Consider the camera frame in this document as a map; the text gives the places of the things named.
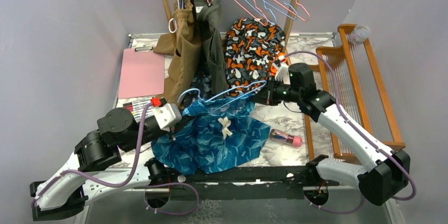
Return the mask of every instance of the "patterned fabric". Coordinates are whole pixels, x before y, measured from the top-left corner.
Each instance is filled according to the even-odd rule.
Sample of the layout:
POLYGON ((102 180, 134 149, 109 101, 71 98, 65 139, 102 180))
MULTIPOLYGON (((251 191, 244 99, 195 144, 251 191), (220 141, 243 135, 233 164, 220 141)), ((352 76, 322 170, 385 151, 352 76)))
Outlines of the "patterned fabric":
MULTIPOLYGON (((253 18, 242 18, 227 32, 225 52, 226 80, 229 88, 247 86, 266 80, 272 62, 285 46, 285 33, 278 25, 263 26, 253 18)), ((237 96, 251 89, 238 88, 230 93, 237 96)))
POLYGON ((270 127, 249 114, 254 103, 241 98, 211 113, 232 98, 209 103, 194 102, 184 110, 184 116, 197 116, 170 141, 167 136, 153 143, 154 156, 165 165, 184 175, 194 174, 198 167, 206 173, 220 172, 259 157, 270 127), (218 118, 227 117, 232 135, 223 139, 218 118))
MULTIPOLYGON (((209 71, 209 67, 207 66, 207 61, 201 55, 199 59, 199 65, 196 69, 196 73, 194 73, 193 81, 191 82, 190 88, 198 88, 201 90, 201 98, 209 99, 213 96, 211 92, 211 75, 209 71)), ((188 92, 185 94, 183 98, 183 107, 189 107, 194 101, 197 101, 197 92, 188 92)))

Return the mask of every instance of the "pink clipboard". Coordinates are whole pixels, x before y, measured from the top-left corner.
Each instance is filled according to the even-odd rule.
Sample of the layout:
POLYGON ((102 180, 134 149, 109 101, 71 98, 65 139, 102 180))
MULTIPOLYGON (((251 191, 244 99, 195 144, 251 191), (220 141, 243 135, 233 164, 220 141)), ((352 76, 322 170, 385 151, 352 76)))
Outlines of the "pink clipboard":
POLYGON ((138 49, 123 51, 118 99, 163 94, 165 56, 138 49))

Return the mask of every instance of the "brown pants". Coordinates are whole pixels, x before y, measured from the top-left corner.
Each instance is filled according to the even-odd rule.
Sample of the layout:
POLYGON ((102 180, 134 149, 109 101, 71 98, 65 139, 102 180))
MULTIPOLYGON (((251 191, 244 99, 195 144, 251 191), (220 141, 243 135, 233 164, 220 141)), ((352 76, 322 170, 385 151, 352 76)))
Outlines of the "brown pants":
POLYGON ((192 13, 191 0, 185 0, 185 9, 177 8, 177 0, 174 4, 176 11, 173 13, 173 18, 177 24, 177 47, 173 46, 171 34, 164 34, 154 48, 156 53, 174 53, 173 61, 168 68, 169 76, 165 79, 164 92, 158 96, 164 97, 170 103, 176 103, 180 94, 190 88, 202 48, 200 32, 192 13))

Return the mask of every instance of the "hanging clothing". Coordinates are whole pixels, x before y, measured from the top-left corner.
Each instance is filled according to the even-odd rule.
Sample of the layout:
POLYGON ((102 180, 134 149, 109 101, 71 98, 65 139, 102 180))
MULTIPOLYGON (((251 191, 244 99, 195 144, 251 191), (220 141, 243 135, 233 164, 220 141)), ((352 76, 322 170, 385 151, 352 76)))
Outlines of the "hanging clothing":
MULTIPOLYGON (((253 18, 242 18, 233 24, 226 35, 226 81, 229 88, 247 86, 267 80, 272 62, 281 54, 286 35, 278 25, 263 26, 253 18)), ((237 96, 252 88, 238 88, 231 92, 237 96)))
MULTIPOLYGON (((177 47, 168 68, 169 77, 165 79, 164 92, 157 96, 164 97, 170 103, 176 103, 180 94, 190 88, 194 72, 198 67, 202 47, 199 26, 193 16, 192 0, 184 0, 185 9, 178 8, 178 0, 174 0, 174 7, 173 18, 177 24, 177 47)), ((154 48, 156 53, 172 50, 174 47, 171 34, 161 36, 154 48)))
POLYGON ((270 127, 249 116, 255 105, 247 97, 210 112, 230 100, 205 102, 201 99, 185 109, 183 116, 197 118, 177 133, 174 141, 163 136, 152 144, 157 160, 190 175, 198 167, 214 173, 259 157, 270 127))
MULTIPOLYGON (((199 95, 201 98, 210 99, 213 96, 211 92, 211 75, 207 65, 207 60, 205 59, 203 53, 199 56, 198 68, 194 73, 190 88, 197 88, 201 90, 199 95)), ((186 93, 183 98, 182 106, 184 108, 189 107, 193 102, 197 101, 197 97, 197 92, 186 93)))
POLYGON ((211 75, 212 93, 216 95, 227 90, 224 52, 218 30, 222 19, 221 0, 194 0, 194 7, 201 31, 202 50, 211 75))

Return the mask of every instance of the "marble surface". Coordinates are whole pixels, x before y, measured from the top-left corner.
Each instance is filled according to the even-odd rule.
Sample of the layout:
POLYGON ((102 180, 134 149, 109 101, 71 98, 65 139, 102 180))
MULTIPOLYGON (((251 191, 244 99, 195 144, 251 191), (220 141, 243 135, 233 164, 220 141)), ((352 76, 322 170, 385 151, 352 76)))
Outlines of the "marble surface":
MULTIPOLYGON (((132 47, 155 46, 157 39, 134 39, 132 47)), ((333 42, 330 36, 328 37, 291 37, 288 41, 288 52, 293 51, 312 51, 315 52, 319 46, 331 46, 333 42)), ((172 56, 165 56, 165 77, 167 77, 167 69, 170 65, 172 56)), ((305 62, 308 64, 317 64, 318 60, 309 54, 295 54, 291 56, 292 63, 305 62)), ((318 73, 314 74, 316 84, 319 88, 322 87, 322 81, 318 73)), ((122 107, 124 103, 138 100, 142 98, 120 99, 117 107, 122 107)), ((295 104, 289 104, 291 110, 298 110, 295 104)), ((288 111, 283 105, 278 106, 264 106, 256 105, 255 110, 251 114, 253 118, 265 122, 272 128, 280 129, 287 133, 300 136, 303 140, 303 145, 300 147, 291 147, 282 143, 268 140, 263 147, 260 157, 251 160, 241 166, 289 166, 289 165, 305 165, 309 160, 304 116, 300 113, 292 113, 288 111)), ((314 154, 333 155, 331 145, 330 132, 321 125, 311 121, 311 129, 313 135, 314 154)), ((142 146, 141 151, 149 147, 149 144, 142 146)), ((122 161, 113 165, 112 167, 131 167, 134 161, 135 151, 128 153, 121 152, 122 161)), ((144 151, 140 154, 138 163, 143 164, 149 158, 154 157, 151 150, 144 151)))

